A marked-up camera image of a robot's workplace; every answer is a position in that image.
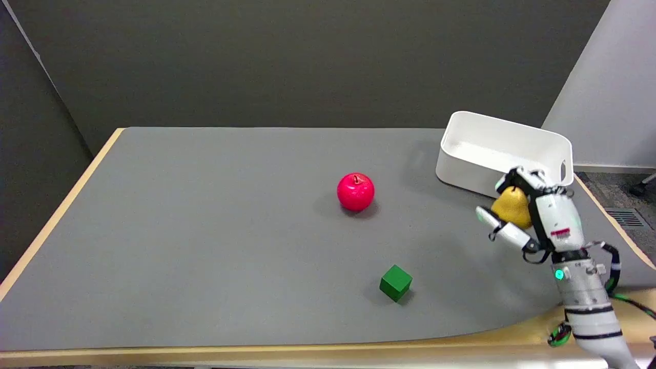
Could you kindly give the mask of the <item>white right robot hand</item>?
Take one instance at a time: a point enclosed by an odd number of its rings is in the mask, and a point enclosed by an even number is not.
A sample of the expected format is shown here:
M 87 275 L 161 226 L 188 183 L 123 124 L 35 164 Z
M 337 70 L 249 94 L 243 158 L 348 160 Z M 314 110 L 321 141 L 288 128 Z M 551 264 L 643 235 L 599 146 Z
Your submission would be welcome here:
M 523 195 L 524 205 L 496 209 L 478 206 L 477 218 L 490 228 L 488 238 L 500 238 L 521 250 L 531 264 L 570 262 L 589 258 L 583 226 L 567 187 L 551 182 L 542 170 L 511 168 L 495 185 L 499 195 Z

